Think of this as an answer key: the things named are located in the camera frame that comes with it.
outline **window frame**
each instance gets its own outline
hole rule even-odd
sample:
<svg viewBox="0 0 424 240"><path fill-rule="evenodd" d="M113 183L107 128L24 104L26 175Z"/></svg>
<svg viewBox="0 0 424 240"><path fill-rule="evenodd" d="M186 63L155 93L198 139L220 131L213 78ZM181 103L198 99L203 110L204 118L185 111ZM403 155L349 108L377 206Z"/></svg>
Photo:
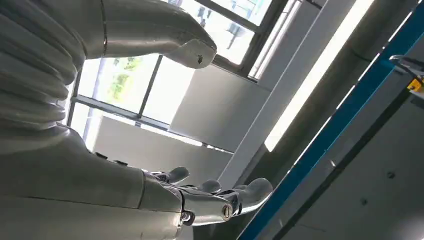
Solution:
<svg viewBox="0 0 424 240"><path fill-rule="evenodd" d="M258 58L260 52L262 51L262 48L266 44L268 37L270 36L275 24L277 23L280 14L283 12L286 4L289 2L289 0L272 0L271 3L268 6L268 9L265 12L265 15L263 16L263 19L260 23L260 25L256 25L255 23L249 21L248 19L238 15L237 13L231 11L230 9L227 9L218 3L212 1L212 0L194 0L197 3L205 6L206 8L224 16L225 18L229 19L230 21L233 21L235 24L240 25L243 28L246 28L247 30L250 30L254 32L253 38L250 41L249 47L241 61L240 64L235 64L228 60L227 58L217 54L215 59L213 60L212 64L216 65L217 67L220 67L224 70L227 70L229 72L232 72L244 79L247 79L249 81L252 81L254 83L257 83L257 79L252 78L249 76L249 73L251 69L253 68L256 59ZM120 107L117 107L115 105L102 102L100 100L94 99L92 97L87 97L84 95L81 95L78 93L79 87L80 87L80 81L82 76L82 70L78 72L78 75L76 77L75 83L72 88L72 94L69 98L69 109L68 114L66 116L66 125L71 126L73 116L74 116L74 110L76 104L83 104L93 109L98 109L110 114L118 115L120 117L124 117L130 120L135 121L135 126L140 127L141 125L148 125L160 130L168 131L170 125L155 119L152 119L150 117L144 116L143 112L146 107L147 101L149 99L149 95L151 93L156 75L158 73L159 67L161 65L163 56L159 55L157 58L156 64L154 66L153 72L151 74L147 90L145 92L145 95L143 97L143 101L141 104L141 107L138 112L132 112ZM89 128L90 126L89 121L86 122L86 128ZM208 143L203 143L204 146L211 146ZM231 153L231 151L227 151L225 149L219 149L220 151Z"/></svg>

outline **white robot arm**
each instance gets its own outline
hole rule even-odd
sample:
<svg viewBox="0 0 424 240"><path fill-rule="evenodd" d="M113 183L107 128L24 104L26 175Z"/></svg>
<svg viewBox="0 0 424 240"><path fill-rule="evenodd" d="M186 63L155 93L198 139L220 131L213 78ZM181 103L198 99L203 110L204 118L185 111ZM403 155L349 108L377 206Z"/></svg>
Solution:
<svg viewBox="0 0 424 240"><path fill-rule="evenodd" d="M88 151L57 100L86 59L160 53L203 68L217 47L185 11L159 0L0 3L0 239L170 240L183 225L257 209L271 184L177 186L180 167L144 172Z"/></svg>

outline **ceiling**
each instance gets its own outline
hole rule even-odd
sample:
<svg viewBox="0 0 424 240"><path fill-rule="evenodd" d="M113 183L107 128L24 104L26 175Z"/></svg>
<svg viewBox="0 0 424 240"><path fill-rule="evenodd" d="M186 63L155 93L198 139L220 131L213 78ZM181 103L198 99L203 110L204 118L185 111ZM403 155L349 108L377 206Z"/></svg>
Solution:
<svg viewBox="0 0 424 240"><path fill-rule="evenodd" d="M253 157L256 159L255 164L244 172L238 183L249 183L255 178L265 177L276 186L283 179L287 170L416 3L415 0L374 1L275 150L267 152L264 146L259 148ZM247 214L225 224L195 228L195 239L206 239L205 236L209 236L209 239L236 239L252 216L253 214ZM321 231L313 230L313 227L313 224L297 225L290 230L290 234L296 236L296 231L305 234L296 239L308 239L308 234L323 234L320 228L323 226L317 227Z"/></svg>
<svg viewBox="0 0 424 240"><path fill-rule="evenodd" d="M423 121L408 100L282 239L424 239Z"/></svg>

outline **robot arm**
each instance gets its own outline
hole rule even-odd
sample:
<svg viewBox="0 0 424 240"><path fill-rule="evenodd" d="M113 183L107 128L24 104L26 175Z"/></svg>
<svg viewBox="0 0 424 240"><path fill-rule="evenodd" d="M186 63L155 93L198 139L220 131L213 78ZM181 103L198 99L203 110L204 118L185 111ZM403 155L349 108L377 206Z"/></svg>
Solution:
<svg viewBox="0 0 424 240"><path fill-rule="evenodd" d="M203 68L217 47L159 0L3 0L0 4L0 238L174 239L183 225L257 209L271 184L177 186L185 168L143 172L89 152L64 118L85 59L160 53Z"/></svg>

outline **white wall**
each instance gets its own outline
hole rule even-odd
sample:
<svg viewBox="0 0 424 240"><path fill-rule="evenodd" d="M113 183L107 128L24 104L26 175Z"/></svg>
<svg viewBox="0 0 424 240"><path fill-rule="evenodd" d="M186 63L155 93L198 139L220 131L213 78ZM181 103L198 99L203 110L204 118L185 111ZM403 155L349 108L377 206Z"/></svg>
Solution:
<svg viewBox="0 0 424 240"><path fill-rule="evenodd" d="M170 130L235 151L269 93L214 65L197 69Z"/></svg>
<svg viewBox="0 0 424 240"><path fill-rule="evenodd" d="M231 157L108 117L101 121L93 151L151 172L185 166L190 177L183 183L193 185L216 180Z"/></svg>

